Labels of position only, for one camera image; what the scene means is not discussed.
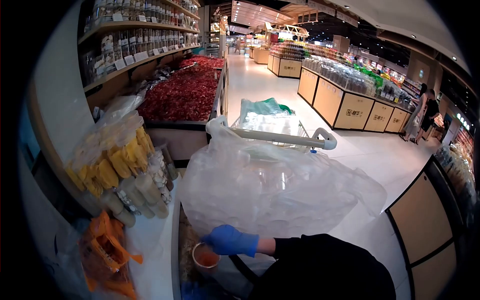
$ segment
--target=black shirt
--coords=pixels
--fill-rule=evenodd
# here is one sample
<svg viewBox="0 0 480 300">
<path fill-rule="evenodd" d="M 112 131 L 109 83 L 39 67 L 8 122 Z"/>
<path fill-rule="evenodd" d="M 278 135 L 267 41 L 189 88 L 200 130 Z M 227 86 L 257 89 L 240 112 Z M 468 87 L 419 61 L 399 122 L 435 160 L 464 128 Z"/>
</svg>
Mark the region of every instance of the black shirt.
<svg viewBox="0 0 480 300">
<path fill-rule="evenodd" d="M 275 241 L 278 260 L 249 299 L 396 299 L 390 273 L 363 248 L 328 234 Z"/>
<path fill-rule="evenodd" d="M 430 117 L 433 117 L 440 111 L 438 110 L 438 103 L 436 100 L 428 99 L 427 101 L 427 110 L 425 111 L 424 120 L 428 120 Z"/>
</svg>

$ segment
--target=floor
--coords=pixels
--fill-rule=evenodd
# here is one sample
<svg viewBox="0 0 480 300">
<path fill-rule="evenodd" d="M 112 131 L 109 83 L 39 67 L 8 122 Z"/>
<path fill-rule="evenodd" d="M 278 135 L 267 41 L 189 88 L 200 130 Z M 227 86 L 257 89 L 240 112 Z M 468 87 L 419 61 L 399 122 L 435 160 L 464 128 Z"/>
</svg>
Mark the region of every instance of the floor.
<svg viewBox="0 0 480 300">
<path fill-rule="evenodd" d="M 262 101 L 274 97 L 278 103 L 296 111 L 307 133 L 311 136 L 323 127 L 337 139 L 337 147 L 326 151 L 350 168 L 360 168 L 384 186 L 388 197 L 384 209 L 410 185 L 430 155 L 439 146 L 436 139 L 419 145 L 402 141 L 395 134 L 357 131 L 332 131 L 325 121 L 299 96 L 299 80 L 278 78 L 267 65 L 256 64 L 248 56 L 228 55 L 228 123 L 240 115 L 242 98 Z M 367 249 L 383 263 L 392 276 L 397 299 L 410 299 L 407 271 L 400 246 L 385 213 L 377 218 L 356 206 L 332 231 L 332 236 Z"/>
</svg>

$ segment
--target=orange plastic bag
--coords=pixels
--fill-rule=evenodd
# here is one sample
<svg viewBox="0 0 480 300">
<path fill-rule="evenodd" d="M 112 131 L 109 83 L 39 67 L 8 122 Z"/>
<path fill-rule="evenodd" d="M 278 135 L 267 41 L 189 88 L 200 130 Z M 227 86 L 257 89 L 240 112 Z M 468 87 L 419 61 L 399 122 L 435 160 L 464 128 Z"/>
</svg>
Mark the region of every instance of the orange plastic bag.
<svg viewBox="0 0 480 300">
<path fill-rule="evenodd" d="M 93 218 L 84 232 L 78 246 L 88 289 L 94 291 L 97 285 L 136 299 L 132 281 L 128 275 L 128 260 L 132 258 L 139 264 L 141 255 L 131 255 L 123 245 L 125 236 L 123 224 L 108 217 L 102 211 Z"/>
</svg>

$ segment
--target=orange liquid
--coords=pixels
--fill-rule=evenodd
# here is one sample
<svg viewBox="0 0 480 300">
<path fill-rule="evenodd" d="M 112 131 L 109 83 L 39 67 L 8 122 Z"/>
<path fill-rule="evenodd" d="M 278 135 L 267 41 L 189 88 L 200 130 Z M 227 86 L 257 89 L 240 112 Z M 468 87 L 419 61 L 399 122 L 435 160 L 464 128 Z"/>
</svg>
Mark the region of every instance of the orange liquid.
<svg viewBox="0 0 480 300">
<path fill-rule="evenodd" d="M 218 255 L 213 252 L 203 252 L 197 257 L 198 264 L 210 267 L 218 262 Z"/>
</svg>

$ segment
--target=gloved hand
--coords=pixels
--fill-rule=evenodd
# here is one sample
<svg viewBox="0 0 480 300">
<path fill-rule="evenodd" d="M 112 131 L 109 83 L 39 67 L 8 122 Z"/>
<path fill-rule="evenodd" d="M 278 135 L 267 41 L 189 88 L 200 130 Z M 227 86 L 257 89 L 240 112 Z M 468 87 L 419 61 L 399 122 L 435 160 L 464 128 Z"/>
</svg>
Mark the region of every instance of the gloved hand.
<svg viewBox="0 0 480 300">
<path fill-rule="evenodd" d="M 205 235 L 202 241 L 218 255 L 246 254 L 254 257 L 258 239 L 258 234 L 242 233 L 231 225 L 220 225 Z"/>
</svg>

